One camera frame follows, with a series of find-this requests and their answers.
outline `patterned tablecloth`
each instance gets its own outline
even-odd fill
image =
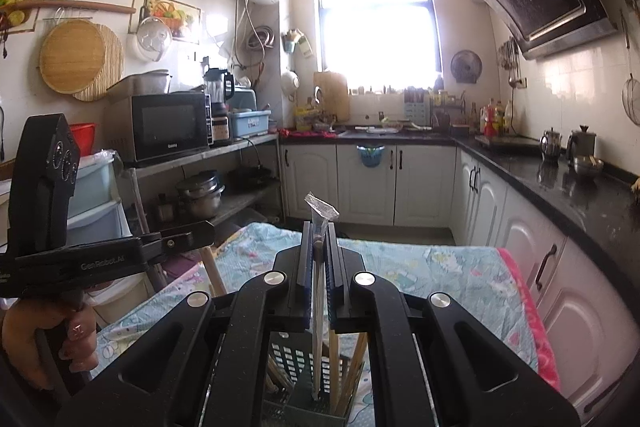
[[[228,291],[271,269],[276,253],[300,244],[302,234],[266,223],[252,223],[230,237],[216,263]],[[426,297],[434,291],[451,295],[551,385],[559,388],[553,352],[535,305],[518,268],[504,250],[477,247],[433,247],[339,239],[360,252],[367,270],[400,291]],[[98,334],[100,373],[145,331],[193,291],[209,291],[202,264]],[[325,334],[328,324],[325,321]],[[340,336],[340,350],[353,352],[355,335]],[[374,426],[369,363],[366,362],[350,426]]]

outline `window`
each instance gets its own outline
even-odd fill
[[[350,89],[433,87],[440,45],[432,0],[320,0],[322,67]]]

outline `floor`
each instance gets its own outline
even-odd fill
[[[285,229],[302,231],[303,220],[287,218]],[[402,243],[405,245],[447,245],[456,244],[449,229],[423,229],[411,227],[382,227],[378,225],[356,225],[353,223],[336,223],[338,237],[361,239],[363,241],[380,241],[382,243]]]

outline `white cabinet door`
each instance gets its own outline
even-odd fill
[[[477,168],[471,155],[458,149],[456,152],[456,178],[453,186],[449,228],[456,245],[463,247],[467,244],[467,234],[471,211],[474,206],[475,193],[471,190],[472,176]]]
[[[502,219],[507,183],[482,164],[478,164],[472,185],[476,192],[467,244],[492,247]]]
[[[558,265],[564,241],[564,234],[549,219],[516,190],[508,189],[495,246],[509,251],[534,302],[540,299]],[[540,281],[536,283],[536,275],[548,253]]]
[[[396,215],[399,227],[446,227],[449,224],[456,165],[453,147],[397,147]]]
[[[311,218],[305,196],[313,192],[322,201],[338,205],[338,177],[335,145],[282,145],[287,194],[287,216]]]
[[[393,225],[396,199],[396,146],[387,146],[380,164],[365,167],[355,145],[338,145],[340,221]]]
[[[538,313],[556,355],[562,395],[585,423],[593,410],[584,407],[634,359],[638,326],[603,273],[570,239]]]

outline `teapot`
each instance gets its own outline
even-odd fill
[[[562,149],[562,136],[554,131],[552,127],[547,129],[542,138],[540,138],[540,150],[542,151],[542,159],[545,162],[556,163],[560,157]]]

